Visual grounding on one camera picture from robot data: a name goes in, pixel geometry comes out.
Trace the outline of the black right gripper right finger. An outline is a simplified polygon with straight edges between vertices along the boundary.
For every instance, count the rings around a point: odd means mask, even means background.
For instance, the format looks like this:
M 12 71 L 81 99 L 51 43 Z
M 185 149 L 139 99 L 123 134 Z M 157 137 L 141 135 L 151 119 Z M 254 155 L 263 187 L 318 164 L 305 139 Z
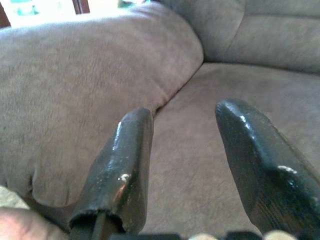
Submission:
M 320 238 L 320 173 L 273 123 L 239 99 L 215 118 L 241 203 L 258 230 Z

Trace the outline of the dark grey fabric sofa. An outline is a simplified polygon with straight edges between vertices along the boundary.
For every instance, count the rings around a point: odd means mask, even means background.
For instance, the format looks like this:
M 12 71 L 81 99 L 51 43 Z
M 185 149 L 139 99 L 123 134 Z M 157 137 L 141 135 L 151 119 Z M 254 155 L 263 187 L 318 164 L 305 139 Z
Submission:
M 155 116 L 146 232 L 253 230 L 214 117 L 239 98 L 320 173 L 320 0 L 157 0 L 0 30 L 0 185 L 66 233 L 120 118 Z

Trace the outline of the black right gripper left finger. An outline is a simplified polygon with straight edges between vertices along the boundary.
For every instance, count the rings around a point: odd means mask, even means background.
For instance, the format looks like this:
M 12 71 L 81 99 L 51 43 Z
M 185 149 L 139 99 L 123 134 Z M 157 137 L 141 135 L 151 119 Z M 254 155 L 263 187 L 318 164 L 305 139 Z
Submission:
M 153 117 L 127 113 L 89 170 L 69 220 L 72 235 L 137 235 L 146 223 Z

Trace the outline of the dark brown window frame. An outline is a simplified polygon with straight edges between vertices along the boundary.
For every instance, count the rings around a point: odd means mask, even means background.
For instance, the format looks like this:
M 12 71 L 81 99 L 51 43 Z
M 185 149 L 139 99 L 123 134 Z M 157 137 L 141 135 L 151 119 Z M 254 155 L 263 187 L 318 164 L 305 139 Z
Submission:
M 76 15 L 90 13 L 88 0 L 72 0 L 72 3 Z

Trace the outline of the pale pink plush pillow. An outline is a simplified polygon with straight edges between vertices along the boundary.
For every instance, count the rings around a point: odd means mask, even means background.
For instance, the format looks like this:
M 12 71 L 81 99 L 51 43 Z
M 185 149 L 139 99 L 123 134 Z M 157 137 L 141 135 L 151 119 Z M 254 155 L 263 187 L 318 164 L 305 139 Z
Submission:
M 0 207 L 0 240 L 69 240 L 69 235 L 38 213 Z

